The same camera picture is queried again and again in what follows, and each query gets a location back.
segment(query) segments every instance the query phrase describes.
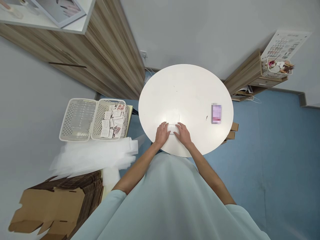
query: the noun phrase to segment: small basket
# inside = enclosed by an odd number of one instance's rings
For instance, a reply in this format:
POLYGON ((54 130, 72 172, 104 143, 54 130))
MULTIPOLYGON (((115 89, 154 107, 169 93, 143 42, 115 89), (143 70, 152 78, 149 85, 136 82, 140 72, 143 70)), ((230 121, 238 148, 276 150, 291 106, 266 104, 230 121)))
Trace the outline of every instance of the small basket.
POLYGON ((129 109, 125 101, 119 100, 119 99, 106 99, 106 98, 100 99, 98 102, 96 114, 93 121, 91 138, 93 140, 101 140, 101 141, 115 141, 115 140, 119 140, 120 138, 123 138, 126 135, 126 131, 127 131, 128 115, 129 115, 129 109), (102 120, 104 120, 104 114, 106 111, 109 110, 110 105, 115 105, 115 104, 125 105, 124 112, 123 112, 123 124, 121 129, 121 135, 119 138, 102 138, 100 137, 100 134, 102 130, 102 120))
POLYGON ((269 61, 275 60, 275 59, 276 58, 267 58, 267 60, 262 63, 262 75, 261 75, 262 77, 279 79, 279 78, 283 78, 288 75, 292 75, 292 70, 290 71, 290 73, 272 72, 272 69, 269 68, 269 64, 267 64, 267 66, 266 66, 266 63, 268 63, 269 61))
POLYGON ((93 99, 72 98, 64 114, 59 139, 65 142, 88 141, 97 106, 93 99))

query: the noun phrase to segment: white tabletop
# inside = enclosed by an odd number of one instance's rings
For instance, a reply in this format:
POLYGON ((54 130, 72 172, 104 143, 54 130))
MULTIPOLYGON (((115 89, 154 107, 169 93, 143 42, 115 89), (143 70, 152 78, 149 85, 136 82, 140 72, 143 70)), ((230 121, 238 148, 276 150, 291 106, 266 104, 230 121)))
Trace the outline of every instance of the white tabletop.
MULTIPOLYGON (((190 132, 191 140, 206 154, 226 139, 233 122, 230 94, 221 80, 210 71, 189 64, 164 68, 153 75, 142 89, 139 118, 148 138, 154 142, 160 123, 171 112, 180 114, 180 122, 190 132), (221 124, 211 123, 211 104, 222 106, 221 124)), ((191 157, 175 135, 170 135, 163 151, 191 157)))

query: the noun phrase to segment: white shelf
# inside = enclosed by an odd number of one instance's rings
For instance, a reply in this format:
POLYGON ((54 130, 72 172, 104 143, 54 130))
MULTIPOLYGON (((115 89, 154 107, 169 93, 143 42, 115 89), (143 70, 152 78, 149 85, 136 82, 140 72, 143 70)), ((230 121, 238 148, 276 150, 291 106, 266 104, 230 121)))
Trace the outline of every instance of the white shelf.
POLYGON ((95 0, 78 0, 79 5, 83 8, 87 15, 70 23, 69 25, 59 28, 55 25, 41 10, 38 9, 40 14, 38 16, 30 13, 22 5, 12 5, 15 9, 19 10, 23 14, 22 19, 14 18, 11 14, 0 9, 0 23, 14 24, 26 27, 43 28, 54 31, 62 31, 76 34, 84 34, 87 30, 87 26, 91 17, 92 9, 95 4, 95 0))

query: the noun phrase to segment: wall outlet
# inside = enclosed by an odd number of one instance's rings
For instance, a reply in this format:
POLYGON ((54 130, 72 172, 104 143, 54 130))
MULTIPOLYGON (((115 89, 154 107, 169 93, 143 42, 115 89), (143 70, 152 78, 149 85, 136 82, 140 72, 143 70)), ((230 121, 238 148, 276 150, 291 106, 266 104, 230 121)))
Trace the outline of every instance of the wall outlet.
POLYGON ((148 58, 147 51, 140 51, 140 55, 142 58, 148 58))

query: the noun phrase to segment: brown cardboard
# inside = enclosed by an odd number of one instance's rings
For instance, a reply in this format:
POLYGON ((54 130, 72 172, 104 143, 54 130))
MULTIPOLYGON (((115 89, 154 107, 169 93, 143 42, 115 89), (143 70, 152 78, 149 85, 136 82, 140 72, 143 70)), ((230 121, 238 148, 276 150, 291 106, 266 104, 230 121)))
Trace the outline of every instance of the brown cardboard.
POLYGON ((97 208, 102 197, 101 172, 50 181, 24 190, 9 231, 38 234, 41 240, 68 240, 97 208))
POLYGON ((227 139, 227 140, 234 139, 235 136, 236 136, 236 133, 230 131, 226 139, 227 139))
POLYGON ((232 123, 232 126, 231 126, 231 131, 237 132, 237 131, 238 131, 238 128, 239 128, 239 124, 233 122, 233 123, 232 123))
POLYGON ((20 199, 22 207, 15 212, 9 231, 31 233, 41 226, 38 234, 50 228, 47 235, 68 237, 77 224, 84 196, 81 188, 72 191, 54 188, 54 192, 26 189, 20 199))

